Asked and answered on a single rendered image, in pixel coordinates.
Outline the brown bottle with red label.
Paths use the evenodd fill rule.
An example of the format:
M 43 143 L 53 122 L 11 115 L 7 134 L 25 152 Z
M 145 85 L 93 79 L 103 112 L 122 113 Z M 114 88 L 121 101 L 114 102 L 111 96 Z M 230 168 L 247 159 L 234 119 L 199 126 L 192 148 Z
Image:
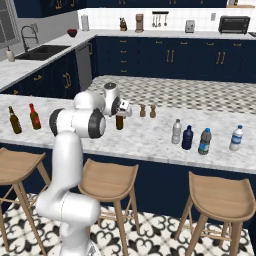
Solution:
M 39 130 L 41 128 L 40 119 L 38 113 L 34 109 L 34 105 L 32 103 L 29 104 L 30 107 L 30 119 L 32 122 L 32 126 L 35 130 Z

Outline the white bottle with blue cap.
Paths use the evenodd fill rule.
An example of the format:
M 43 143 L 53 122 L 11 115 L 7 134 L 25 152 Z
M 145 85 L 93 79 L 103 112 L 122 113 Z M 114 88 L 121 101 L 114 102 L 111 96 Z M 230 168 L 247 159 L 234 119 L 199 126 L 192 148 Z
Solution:
M 237 151 L 239 149 L 239 146 L 242 141 L 243 137 L 243 131 L 242 131 L 243 126 L 239 125 L 232 133 L 229 149 L 231 151 Z

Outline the black sink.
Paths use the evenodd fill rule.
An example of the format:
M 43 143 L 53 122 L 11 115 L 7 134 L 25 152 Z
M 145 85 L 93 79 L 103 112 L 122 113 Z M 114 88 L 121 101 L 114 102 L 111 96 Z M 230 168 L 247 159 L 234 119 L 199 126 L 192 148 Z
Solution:
M 46 61 L 53 57 L 60 57 L 70 49 L 66 45 L 41 45 L 35 49 L 19 54 L 16 60 Z

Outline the white soap dispenser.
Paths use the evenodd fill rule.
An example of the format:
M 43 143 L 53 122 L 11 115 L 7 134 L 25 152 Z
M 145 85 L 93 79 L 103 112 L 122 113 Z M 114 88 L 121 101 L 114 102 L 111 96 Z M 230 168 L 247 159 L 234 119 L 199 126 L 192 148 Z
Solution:
M 9 46 L 7 46 L 6 54 L 7 54 L 8 60 L 10 62 L 15 62 L 15 57 L 14 57 L 13 51 L 9 48 Z

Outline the brown coffee machine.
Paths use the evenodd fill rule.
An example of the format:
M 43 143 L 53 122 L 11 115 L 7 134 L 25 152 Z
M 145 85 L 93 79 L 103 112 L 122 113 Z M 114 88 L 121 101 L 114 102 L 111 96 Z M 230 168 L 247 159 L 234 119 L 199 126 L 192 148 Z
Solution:
M 143 14 L 136 14 L 136 29 L 135 32 L 136 33 L 142 33 L 144 31 L 143 28 L 143 19 L 144 19 L 144 15 Z

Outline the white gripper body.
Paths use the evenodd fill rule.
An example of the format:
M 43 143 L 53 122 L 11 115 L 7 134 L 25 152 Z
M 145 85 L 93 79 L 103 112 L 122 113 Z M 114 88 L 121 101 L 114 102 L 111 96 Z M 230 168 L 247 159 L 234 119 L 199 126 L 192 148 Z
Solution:
M 131 117 L 132 116 L 132 109 L 128 110 L 128 111 L 123 111 L 123 110 L 119 110 L 116 113 L 116 116 L 122 116 L 124 118 L 126 117 Z

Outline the wooden shelf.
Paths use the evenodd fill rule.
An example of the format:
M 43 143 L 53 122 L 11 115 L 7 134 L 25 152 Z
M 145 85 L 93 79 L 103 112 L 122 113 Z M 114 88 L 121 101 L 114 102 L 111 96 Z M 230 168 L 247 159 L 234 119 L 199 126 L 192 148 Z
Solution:
M 226 5 L 226 8 L 256 8 L 254 5 L 249 5 L 249 4 L 241 4 L 241 5 L 230 5 L 230 4 L 227 4 Z

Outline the dark blue sink cupboards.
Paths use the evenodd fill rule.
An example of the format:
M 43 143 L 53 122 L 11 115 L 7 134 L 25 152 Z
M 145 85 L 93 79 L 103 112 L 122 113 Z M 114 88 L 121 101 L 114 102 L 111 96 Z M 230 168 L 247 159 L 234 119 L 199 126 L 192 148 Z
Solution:
M 73 99 L 80 91 L 74 51 L 32 73 L 2 94 Z

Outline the rail with hanging tools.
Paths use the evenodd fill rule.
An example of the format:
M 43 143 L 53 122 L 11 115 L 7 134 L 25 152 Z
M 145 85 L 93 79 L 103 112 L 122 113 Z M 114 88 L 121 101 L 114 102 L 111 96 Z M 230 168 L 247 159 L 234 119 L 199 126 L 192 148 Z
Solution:
M 153 11 L 152 12 L 152 26 L 155 28 L 167 25 L 168 11 Z

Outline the dark blue island base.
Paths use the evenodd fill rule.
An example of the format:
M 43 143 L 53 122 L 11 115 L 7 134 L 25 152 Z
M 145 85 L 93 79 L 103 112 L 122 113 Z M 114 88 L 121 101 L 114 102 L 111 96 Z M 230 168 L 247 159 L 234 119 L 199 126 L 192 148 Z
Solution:
M 0 148 L 2 147 L 12 151 L 35 154 L 42 154 L 45 152 L 46 157 L 43 160 L 43 164 L 51 179 L 52 149 L 0 143 Z M 135 194 L 138 212 L 181 217 L 189 194 L 188 171 L 192 171 L 198 175 L 217 176 L 233 180 L 248 178 L 254 195 L 256 196 L 255 174 L 140 161 L 86 153 L 84 153 L 83 156 L 84 163 L 87 158 L 90 158 L 97 162 L 115 163 L 127 166 L 139 164 L 135 180 Z M 45 186 L 45 182 L 36 169 L 28 178 L 25 179 L 23 185 L 27 193 L 38 194 Z

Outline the grey dishwasher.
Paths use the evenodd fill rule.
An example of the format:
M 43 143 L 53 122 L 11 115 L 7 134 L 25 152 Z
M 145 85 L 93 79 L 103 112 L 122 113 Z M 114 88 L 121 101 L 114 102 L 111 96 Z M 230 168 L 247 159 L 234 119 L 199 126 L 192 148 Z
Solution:
M 77 60 L 80 88 L 82 91 L 85 91 L 92 83 L 89 45 L 87 43 L 79 46 L 76 49 L 76 60 Z

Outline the white paper towel roll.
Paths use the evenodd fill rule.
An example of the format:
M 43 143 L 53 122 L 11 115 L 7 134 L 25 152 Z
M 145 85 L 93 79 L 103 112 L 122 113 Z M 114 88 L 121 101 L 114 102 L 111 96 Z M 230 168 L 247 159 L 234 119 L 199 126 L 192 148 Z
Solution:
M 81 16 L 81 27 L 82 31 L 89 31 L 89 18 L 88 15 Z

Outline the clear grey plastic bottle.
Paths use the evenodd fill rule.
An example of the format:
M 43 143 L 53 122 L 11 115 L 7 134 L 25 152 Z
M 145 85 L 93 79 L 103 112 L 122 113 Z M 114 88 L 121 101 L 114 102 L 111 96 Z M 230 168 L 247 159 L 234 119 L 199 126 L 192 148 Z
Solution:
M 178 144 L 180 142 L 180 135 L 181 135 L 181 122 L 179 119 L 176 120 L 176 122 L 173 125 L 173 133 L 172 133 L 172 143 Z

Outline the dark bottle with blue cap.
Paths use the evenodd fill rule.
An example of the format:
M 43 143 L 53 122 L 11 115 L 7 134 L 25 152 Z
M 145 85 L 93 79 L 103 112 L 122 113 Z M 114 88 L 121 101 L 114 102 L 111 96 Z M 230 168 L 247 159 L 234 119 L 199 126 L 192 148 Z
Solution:
M 209 152 L 210 141 L 211 141 L 211 131 L 209 128 L 206 128 L 202 134 L 198 147 L 198 153 L 201 155 L 207 155 Z

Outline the black toaster oven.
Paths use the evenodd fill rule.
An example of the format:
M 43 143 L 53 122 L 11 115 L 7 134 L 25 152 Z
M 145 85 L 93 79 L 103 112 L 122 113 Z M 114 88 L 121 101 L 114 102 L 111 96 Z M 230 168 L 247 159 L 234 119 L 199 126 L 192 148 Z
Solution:
M 250 20 L 249 16 L 221 16 L 218 31 L 226 34 L 246 34 Z

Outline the dark blue wall cupboards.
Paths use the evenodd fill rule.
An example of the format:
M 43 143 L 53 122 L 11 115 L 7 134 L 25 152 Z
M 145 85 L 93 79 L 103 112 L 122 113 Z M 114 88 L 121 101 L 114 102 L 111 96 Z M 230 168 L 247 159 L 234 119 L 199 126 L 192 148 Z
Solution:
M 19 18 L 44 18 L 84 8 L 225 8 L 227 0 L 14 0 Z

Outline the wooden bar stool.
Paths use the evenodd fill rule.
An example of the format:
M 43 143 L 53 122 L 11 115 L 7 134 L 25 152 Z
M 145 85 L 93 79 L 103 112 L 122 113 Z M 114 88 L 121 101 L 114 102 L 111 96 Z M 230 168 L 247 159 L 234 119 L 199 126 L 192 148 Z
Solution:
M 237 256 L 243 223 L 256 212 L 256 200 L 248 179 L 230 180 L 200 176 L 189 172 L 189 197 L 174 239 L 177 240 L 186 219 L 192 223 L 191 208 L 200 213 L 196 227 L 190 226 L 191 241 L 185 256 L 191 256 L 200 236 L 230 241 L 230 256 Z M 204 229 L 208 219 L 224 223 L 221 232 L 210 235 Z
M 10 151 L 6 148 L 0 149 L 0 186 L 10 185 L 10 189 L 6 192 L 4 197 L 0 197 L 0 231 L 2 233 L 6 250 L 9 250 L 9 247 L 1 205 L 3 202 L 10 202 L 19 204 L 23 208 L 38 245 L 41 248 L 43 255 L 47 256 L 31 214 L 31 207 L 36 202 L 36 199 L 29 201 L 23 186 L 23 181 L 30 176 L 35 169 L 38 169 L 45 182 L 45 186 L 41 192 L 44 192 L 50 185 L 50 178 L 43 165 L 43 159 L 45 156 L 45 153 L 33 154 L 27 152 Z
M 111 202 L 115 212 L 101 212 L 98 221 L 103 219 L 117 222 L 124 256 L 128 256 L 124 221 L 134 219 L 139 231 L 134 183 L 138 165 L 124 166 L 113 163 L 100 163 L 88 159 L 83 168 L 82 181 L 78 185 L 81 193 L 99 202 Z

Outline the dark blue base cupboards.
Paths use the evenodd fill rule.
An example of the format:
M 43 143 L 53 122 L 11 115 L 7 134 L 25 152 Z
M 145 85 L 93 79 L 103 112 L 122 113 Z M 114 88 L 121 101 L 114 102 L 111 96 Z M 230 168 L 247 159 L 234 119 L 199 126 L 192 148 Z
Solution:
M 256 83 L 256 41 L 97 36 L 89 41 L 99 75 Z

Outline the window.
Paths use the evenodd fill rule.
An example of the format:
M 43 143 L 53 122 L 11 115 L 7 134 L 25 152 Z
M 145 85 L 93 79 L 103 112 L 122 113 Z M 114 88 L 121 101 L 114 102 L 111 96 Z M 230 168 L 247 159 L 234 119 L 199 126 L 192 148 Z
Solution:
M 13 9 L 8 0 L 0 0 L 0 50 L 20 42 Z

